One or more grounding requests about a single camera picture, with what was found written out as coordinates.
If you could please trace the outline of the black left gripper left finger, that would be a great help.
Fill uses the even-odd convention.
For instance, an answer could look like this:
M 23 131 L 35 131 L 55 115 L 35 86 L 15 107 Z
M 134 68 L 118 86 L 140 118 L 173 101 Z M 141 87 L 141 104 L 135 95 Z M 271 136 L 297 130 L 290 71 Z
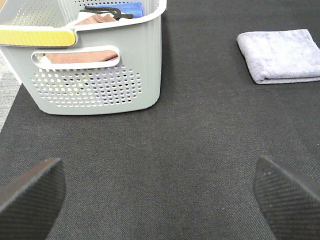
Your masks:
M 45 240 L 66 196 L 64 164 L 49 158 L 0 189 L 0 238 Z

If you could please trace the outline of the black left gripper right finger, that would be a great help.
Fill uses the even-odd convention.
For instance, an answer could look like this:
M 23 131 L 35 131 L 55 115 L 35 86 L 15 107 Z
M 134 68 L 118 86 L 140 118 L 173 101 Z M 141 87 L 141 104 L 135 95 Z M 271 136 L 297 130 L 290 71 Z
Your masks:
M 278 240 L 320 238 L 320 184 L 267 155 L 255 167 L 253 192 Z

